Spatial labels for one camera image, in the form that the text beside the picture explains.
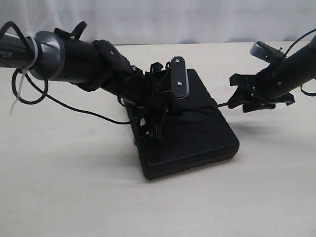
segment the white zip tie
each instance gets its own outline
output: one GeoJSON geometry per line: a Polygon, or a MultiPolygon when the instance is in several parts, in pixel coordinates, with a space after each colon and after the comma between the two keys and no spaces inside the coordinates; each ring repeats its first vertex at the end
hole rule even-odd
{"type": "Polygon", "coordinates": [[[19,99],[20,99],[21,92],[22,92],[22,85],[23,85],[23,81],[24,81],[25,75],[28,73],[29,69],[30,69],[32,66],[34,66],[34,64],[36,63],[36,61],[37,61],[37,59],[38,59],[38,55],[39,55],[38,46],[37,46],[37,44],[36,44],[34,38],[31,38],[31,40],[32,40],[32,42],[33,42],[33,44],[34,44],[34,59],[33,59],[33,61],[31,62],[30,65],[28,65],[25,69],[22,69],[22,75],[21,75],[21,80],[20,80],[20,84],[19,84],[18,94],[17,94],[17,96],[16,96],[15,101],[14,101],[13,104],[11,105],[10,115],[12,115],[14,106],[15,106],[15,104],[19,101],[19,99]]]}

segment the table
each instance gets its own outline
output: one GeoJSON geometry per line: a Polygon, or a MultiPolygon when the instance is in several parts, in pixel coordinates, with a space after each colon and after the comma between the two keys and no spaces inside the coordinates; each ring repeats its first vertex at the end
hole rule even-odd
{"type": "MultiPolygon", "coordinates": [[[[118,49],[143,70],[183,56],[187,68],[195,68],[212,97],[223,103],[235,91],[229,86],[232,74],[253,74],[267,65],[249,54],[251,46],[118,49]]],[[[48,99],[35,106],[18,103],[10,116],[12,70],[0,72],[0,236],[309,237],[316,230],[315,99],[298,89],[295,104],[272,111],[221,108],[240,140],[233,159],[147,181],[129,125],[78,114],[48,99]]],[[[313,89],[314,82],[306,85],[313,89]]],[[[88,93],[51,82],[49,94],[127,120],[117,98],[103,90],[88,93]]],[[[26,82],[22,96],[39,95],[26,82]]]]}

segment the table surface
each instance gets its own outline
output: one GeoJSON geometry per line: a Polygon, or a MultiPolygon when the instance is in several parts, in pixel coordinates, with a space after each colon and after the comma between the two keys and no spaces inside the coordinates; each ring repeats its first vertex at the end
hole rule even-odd
{"type": "MultiPolygon", "coordinates": [[[[272,42],[287,48],[289,42],[272,42]]],[[[302,47],[298,44],[294,51],[302,47]]],[[[267,63],[252,43],[119,46],[144,71],[179,55],[218,103],[234,73],[267,63]]],[[[115,125],[45,99],[18,103],[12,70],[0,70],[0,236],[306,236],[316,229],[315,98],[244,114],[221,111],[240,140],[229,160],[155,181],[143,177],[129,125],[115,125]]],[[[314,82],[306,90],[316,89],[314,82]]],[[[126,121],[117,98],[51,82],[49,94],[77,108],[126,121]]],[[[39,95],[24,83],[22,96],[39,95]]]]}

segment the black case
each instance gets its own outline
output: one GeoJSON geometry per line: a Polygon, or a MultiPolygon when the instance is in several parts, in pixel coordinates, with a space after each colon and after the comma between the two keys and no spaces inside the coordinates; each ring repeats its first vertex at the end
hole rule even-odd
{"type": "Polygon", "coordinates": [[[167,117],[162,129],[163,141],[140,135],[134,112],[127,109],[147,179],[230,159],[239,150],[239,140],[194,69],[188,69],[188,78],[189,95],[179,100],[179,105],[191,109],[213,106],[216,112],[212,115],[186,112],[176,119],[167,117]]]}

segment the white wall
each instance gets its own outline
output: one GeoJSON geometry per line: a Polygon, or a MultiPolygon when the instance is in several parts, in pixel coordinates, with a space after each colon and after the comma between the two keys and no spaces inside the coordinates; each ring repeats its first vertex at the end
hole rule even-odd
{"type": "Polygon", "coordinates": [[[316,27],[316,0],[1,0],[0,24],[71,31],[114,44],[295,40],[316,27]]]}

